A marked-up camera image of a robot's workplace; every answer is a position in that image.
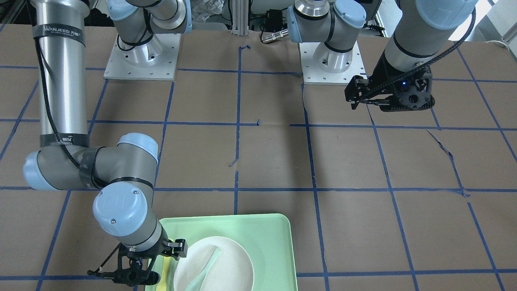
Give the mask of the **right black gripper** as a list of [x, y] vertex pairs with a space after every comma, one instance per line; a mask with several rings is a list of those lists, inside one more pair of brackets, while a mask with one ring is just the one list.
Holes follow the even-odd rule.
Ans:
[[172, 257], [175, 260], [186, 258], [188, 243], [185, 239], [169, 240], [166, 231], [155, 230], [154, 233], [141, 243], [122, 243], [121, 256], [130, 260], [151, 259], [157, 256]]

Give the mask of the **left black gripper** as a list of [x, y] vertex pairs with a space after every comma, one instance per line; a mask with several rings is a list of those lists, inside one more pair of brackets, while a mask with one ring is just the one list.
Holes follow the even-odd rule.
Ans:
[[[384, 82], [393, 81], [401, 74], [404, 74], [405, 77], [410, 75], [408, 72], [401, 72], [395, 69], [388, 63], [386, 57], [382, 55], [369, 79], [364, 78], [361, 75], [356, 75], [351, 78], [351, 81], [349, 81], [348, 85], [344, 89], [345, 101], [350, 103], [352, 110], [355, 110], [360, 104], [362, 94], [367, 92], [368, 89], [373, 90]], [[387, 86], [388, 85], [374, 93], [371, 98], [366, 99], [366, 104], [377, 106], [384, 104], [382, 100], [389, 96], [389, 94], [385, 93]]]

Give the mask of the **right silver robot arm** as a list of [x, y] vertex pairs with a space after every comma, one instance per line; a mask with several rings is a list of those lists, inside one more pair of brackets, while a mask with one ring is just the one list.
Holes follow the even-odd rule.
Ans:
[[36, 190], [99, 189], [93, 214], [130, 260], [185, 258], [188, 244], [170, 239], [152, 209], [158, 145], [129, 133], [115, 147], [90, 145], [86, 117], [87, 0], [29, 0], [41, 86], [40, 149], [25, 160]]

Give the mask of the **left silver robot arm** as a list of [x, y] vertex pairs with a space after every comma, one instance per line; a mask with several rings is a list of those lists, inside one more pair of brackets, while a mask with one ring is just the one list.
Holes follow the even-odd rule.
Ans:
[[[475, 0], [397, 0], [402, 17], [372, 74], [356, 75], [344, 90], [352, 109], [360, 104], [384, 112], [421, 111], [435, 105], [431, 65], [456, 50], [476, 21]], [[328, 72], [343, 72], [359, 32], [369, 24], [363, 0], [296, 0], [287, 8], [290, 40], [317, 43], [315, 60]]]

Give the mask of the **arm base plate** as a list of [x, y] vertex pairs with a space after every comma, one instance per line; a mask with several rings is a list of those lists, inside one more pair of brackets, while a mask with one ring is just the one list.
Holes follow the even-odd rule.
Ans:
[[130, 51], [121, 40], [115, 40], [104, 78], [173, 81], [181, 36], [181, 34], [155, 34], [150, 42]]
[[299, 44], [305, 85], [347, 85], [354, 76], [367, 77], [358, 43], [351, 51], [338, 53], [324, 43]]

